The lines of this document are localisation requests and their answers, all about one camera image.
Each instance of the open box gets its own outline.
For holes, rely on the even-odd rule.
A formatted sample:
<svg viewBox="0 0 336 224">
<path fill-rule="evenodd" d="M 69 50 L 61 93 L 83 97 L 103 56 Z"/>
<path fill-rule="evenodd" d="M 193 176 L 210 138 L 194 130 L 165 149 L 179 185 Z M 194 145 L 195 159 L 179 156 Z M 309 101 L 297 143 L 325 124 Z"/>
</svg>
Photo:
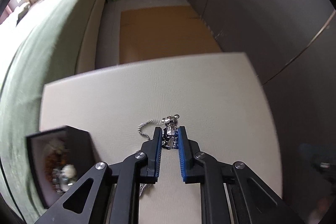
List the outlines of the open box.
<svg viewBox="0 0 336 224">
<path fill-rule="evenodd" d="M 64 141 L 67 149 L 67 163 L 75 167 L 77 179 L 80 179 L 95 164 L 91 137 L 84 130 L 64 126 L 27 136 L 27 153 L 31 174 L 39 198 L 46 209 L 60 197 L 47 180 L 45 172 L 44 150 L 54 138 Z"/>
</svg>

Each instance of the mattress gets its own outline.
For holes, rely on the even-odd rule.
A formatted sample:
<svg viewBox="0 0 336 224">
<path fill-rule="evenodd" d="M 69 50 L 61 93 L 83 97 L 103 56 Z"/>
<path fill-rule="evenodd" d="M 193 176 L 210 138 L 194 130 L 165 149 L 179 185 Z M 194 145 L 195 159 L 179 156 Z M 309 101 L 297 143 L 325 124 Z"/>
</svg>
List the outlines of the mattress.
<svg viewBox="0 0 336 224">
<path fill-rule="evenodd" d="M 40 0 L 8 41 L 17 49 L 11 48 L 0 75 L 0 193 L 19 214 L 16 202 L 28 224 L 45 210 L 31 179 L 25 136 L 38 131 L 43 86 L 76 73 L 96 1 Z"/>
</svg>

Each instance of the gray tile floor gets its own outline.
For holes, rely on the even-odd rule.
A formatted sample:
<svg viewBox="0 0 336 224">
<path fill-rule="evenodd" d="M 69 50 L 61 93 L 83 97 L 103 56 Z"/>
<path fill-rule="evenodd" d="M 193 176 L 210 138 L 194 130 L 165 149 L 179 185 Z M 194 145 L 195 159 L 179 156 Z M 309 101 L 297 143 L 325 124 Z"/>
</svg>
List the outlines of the gray tile floor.
<svg viewBox="0 0 336 224">
<path fill-rule="evenodd" d="M 186 0 L 117 0 L 105 3 L 96 51 L 96 69 L 119 64 L 120 16 L 125 10 L 189 5 Z"/>
</svg>

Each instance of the metal chain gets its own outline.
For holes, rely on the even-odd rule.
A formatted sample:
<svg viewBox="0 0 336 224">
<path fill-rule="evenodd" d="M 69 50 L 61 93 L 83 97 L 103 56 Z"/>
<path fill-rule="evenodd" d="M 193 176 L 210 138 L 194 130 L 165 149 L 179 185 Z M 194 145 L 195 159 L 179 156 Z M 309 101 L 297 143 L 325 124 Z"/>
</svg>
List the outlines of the metal chain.
<svg viewBox="0 0 336 224">
<path fill-rule="evenodd" d="M 143 123 L 139 124 L 139 126 L 138 126 L 138 132 L 139 132 L 142 136 L 145 136 L 145 137 L 147 138 L 148 141 L 150 141 L 151 138 L 150 138 L 146 133 L 143 133 L 143 132 L 141 131 L 141 129 L 142 129 L 145 125 L 150 124 L 150 123 L 151 123 L 151 124 L 155 124 L 155 125 L 157 125 L 157 126 L 160 126 L 160 125 L 163 124 L 162 121 L 159 120 L 159 119 L 152 119 L 152 120 L 148 120 L 148 121 L 146 121 L 146 122 L 143 122 Z"/>
</svg>

